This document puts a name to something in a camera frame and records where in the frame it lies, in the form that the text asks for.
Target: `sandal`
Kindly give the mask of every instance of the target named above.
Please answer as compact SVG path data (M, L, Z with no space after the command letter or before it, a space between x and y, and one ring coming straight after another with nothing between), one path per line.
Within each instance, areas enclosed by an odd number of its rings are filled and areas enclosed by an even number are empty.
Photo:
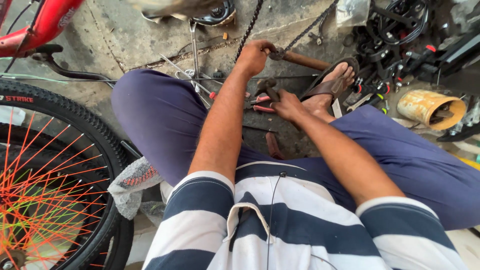
M327 76L327 74L331 73L336 66L340 63L346 62L349 67L352 67L352 72L355 72L355 77L357 76L360 66L358 61L353 57L343 58L336 63L330 65L326 70L324 70L315 81L310 85L307 92L300 97L300 101L305 101L312 96L319 95L319 94L331 94L333 96L332 104L343 92L343 76L338 79L334 79L328 82L322 83L323 79Z

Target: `bicycle frame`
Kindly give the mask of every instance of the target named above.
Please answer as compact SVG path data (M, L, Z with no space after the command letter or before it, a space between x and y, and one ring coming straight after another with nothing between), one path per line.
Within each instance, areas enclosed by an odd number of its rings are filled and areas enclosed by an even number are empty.
M0 27L13 0L0 0ZM42 0L38 16L29 26L0 37L0 57L27 57L34 49L56 38L84 0Z

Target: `leg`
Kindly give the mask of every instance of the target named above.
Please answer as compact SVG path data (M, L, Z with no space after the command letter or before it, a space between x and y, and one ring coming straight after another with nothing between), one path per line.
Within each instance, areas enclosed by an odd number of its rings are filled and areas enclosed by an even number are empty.
M112 107L130 140L175 186L188 172L207 109L189 82L153 70L126 73L115 85ZM239 165L271 160L242 146Z
M332 73L333 78L342 72ZM331 95L304 101L305 107L366 149L410 198L432 208L446 230L480 224L480 171L396 123L372 106L335 119L328 115ZM355 203L322 158L291 160L289 164L318 173L338 202L354 211Z

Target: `white and navy striped shirt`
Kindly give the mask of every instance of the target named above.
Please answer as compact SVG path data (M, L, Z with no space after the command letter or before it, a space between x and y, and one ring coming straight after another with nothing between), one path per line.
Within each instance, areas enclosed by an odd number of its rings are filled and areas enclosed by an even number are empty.
M354 214L299 167L254 162L235 177L195 172L173 189L144 269L265 270L269 228L269 270L467 269L416 200L376 198Z

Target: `man's hand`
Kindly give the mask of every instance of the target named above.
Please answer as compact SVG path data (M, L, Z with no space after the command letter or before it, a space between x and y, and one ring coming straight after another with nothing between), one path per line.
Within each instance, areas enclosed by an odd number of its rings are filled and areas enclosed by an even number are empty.
M270 104L270 107L274 109L281 118L292 123L297 123L302 116L309 114L294 94L284 89L280 89L278 94L280 95L280 102L274 102Z
M249 76L249 79L258 75L265 68L265 62L271 51L276 51L276 48L267 40L249 42L243 47L234 70Z

